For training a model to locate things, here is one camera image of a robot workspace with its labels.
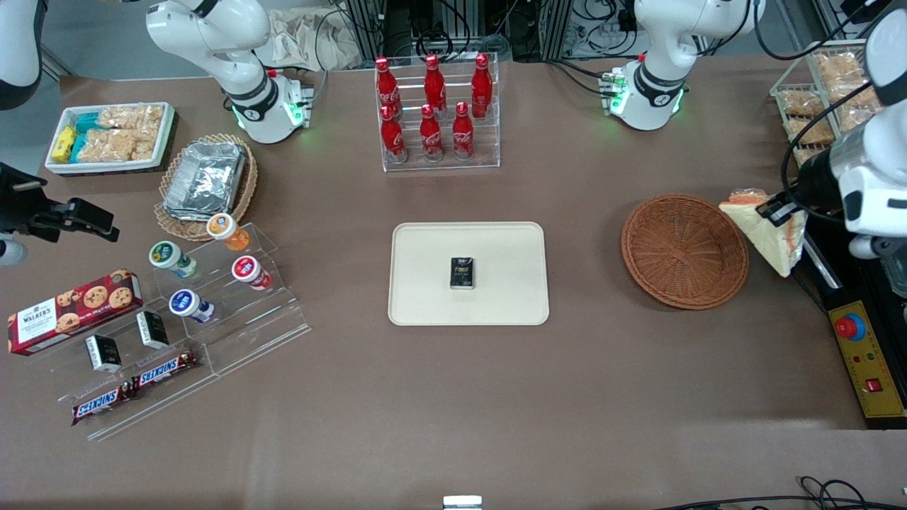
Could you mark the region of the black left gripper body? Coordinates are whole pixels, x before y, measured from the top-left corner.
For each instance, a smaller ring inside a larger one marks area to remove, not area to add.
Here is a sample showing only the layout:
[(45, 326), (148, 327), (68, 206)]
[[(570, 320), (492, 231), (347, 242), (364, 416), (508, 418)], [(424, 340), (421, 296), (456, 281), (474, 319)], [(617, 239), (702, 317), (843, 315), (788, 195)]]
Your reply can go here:
[(820, 213), (836, 214), (843, 209), (836, 177), (830, 170), (830, 150), (807, 159), (798, 171), (796, 196), (800, 203)]

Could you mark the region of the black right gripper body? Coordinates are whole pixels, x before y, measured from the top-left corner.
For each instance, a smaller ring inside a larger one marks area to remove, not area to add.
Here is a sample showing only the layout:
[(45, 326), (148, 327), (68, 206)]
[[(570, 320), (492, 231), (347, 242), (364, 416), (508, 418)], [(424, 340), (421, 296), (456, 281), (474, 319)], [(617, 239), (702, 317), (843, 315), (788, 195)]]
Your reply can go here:
[(47, 183), (1, 164), (1, 232), (18, 232), (34, 236), (46, 242), (56, 240), (56, 231), (43, 224), (42, 220), (55, 214), (56, 202), (46, 197), (43, 186)]

